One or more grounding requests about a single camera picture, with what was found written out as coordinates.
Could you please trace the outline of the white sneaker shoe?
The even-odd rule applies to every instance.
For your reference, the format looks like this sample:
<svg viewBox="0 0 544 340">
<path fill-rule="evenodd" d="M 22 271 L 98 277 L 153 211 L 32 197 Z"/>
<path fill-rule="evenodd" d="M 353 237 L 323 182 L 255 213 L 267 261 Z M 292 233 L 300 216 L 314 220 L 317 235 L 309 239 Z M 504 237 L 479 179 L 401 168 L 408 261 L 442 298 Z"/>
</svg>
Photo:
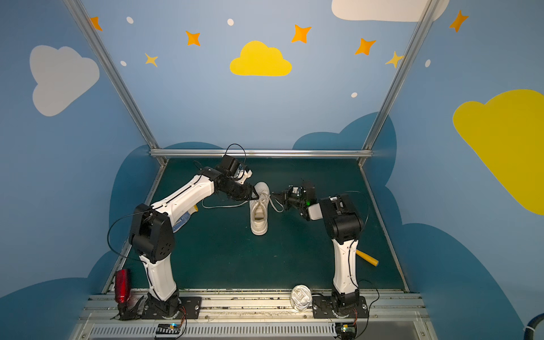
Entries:
<svg viewBox="0 0 544 340">
<path fill-rule="evenodd" d="M 254 187 L 259 198 L 249 203 L 250 227 L 256 236 L 266 234 L 268 230 L 270 189 L 264 182 L 259 182 Z"/>
</svg>

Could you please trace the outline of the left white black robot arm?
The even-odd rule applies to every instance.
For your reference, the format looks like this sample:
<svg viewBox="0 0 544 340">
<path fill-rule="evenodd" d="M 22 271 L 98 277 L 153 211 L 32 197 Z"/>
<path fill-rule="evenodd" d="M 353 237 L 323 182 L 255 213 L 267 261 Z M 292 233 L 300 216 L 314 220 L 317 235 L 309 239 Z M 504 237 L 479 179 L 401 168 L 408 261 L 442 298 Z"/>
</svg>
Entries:
<svg viewBox="0 0 544 340">
<path fill-rule="evenodd" d="M 128 241 L 144 266 L 149 285 L 147 298 L 138 300 L 128 311 L 120 309 L 121 320 L 139 317 L 143 320 L 184 319 L 179 289 L 171 269 L 171 253 L 175 248 L 174 233 L 182 227 L 184 215 L 199 202 L 220 191 L 234 201 L 256 200 L 258 195 L 247 180 L 248 168 L 236 170 L 205 167 L 187 184 L 151 205 L 140 204 L 130 214 Z"/>
</svg>

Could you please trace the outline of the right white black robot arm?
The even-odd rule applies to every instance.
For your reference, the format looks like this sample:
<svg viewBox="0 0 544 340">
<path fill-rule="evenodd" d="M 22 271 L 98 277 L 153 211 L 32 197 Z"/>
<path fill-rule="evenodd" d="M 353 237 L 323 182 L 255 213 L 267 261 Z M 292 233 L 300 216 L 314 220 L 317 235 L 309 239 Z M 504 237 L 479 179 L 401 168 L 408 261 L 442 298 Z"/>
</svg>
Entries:
<svg viewBox="0 0 544 340">
<path fill-rule="evenodd" d="M 366 222 L 347 193 L 318 199 L 310 182 L 289 186 L 271 197 L 286 210 L 295 208 L 307 221 L 321 220 L 334 248 L 332 311 L 339 317 L 369 314 L 356 278 L 356 251 Z"/>
</svg>

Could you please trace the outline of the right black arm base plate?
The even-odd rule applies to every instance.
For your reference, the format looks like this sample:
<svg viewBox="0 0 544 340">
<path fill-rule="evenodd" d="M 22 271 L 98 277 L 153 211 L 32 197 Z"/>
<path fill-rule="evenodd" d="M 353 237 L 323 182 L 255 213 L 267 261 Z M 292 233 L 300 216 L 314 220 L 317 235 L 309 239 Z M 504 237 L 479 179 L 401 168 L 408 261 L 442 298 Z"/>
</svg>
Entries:
<svg viewBox="0 0 544 340">
<path fill-rule="evenodd" d="M 355 319 L 369 316 L 365 297 L 360 297 L 357 304 L 340 306 L 331 296 L 313 296 L 310 310 L 315 319 Z"/>
</svg>

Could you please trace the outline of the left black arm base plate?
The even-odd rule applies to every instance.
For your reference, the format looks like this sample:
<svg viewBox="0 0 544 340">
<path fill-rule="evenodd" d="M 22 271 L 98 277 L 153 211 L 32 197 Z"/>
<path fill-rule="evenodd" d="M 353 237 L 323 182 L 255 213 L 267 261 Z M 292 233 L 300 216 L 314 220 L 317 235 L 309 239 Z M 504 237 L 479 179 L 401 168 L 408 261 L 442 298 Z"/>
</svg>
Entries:
<svg viewBox="0 0 544 340">
<path fill-rule="evenodd" d="M 147 296 L 141 315 L 143 320 L 196 320 L 201 311 L 202 297 L 172 296 L 167 301 L 161 301 Z"/>
</svg>

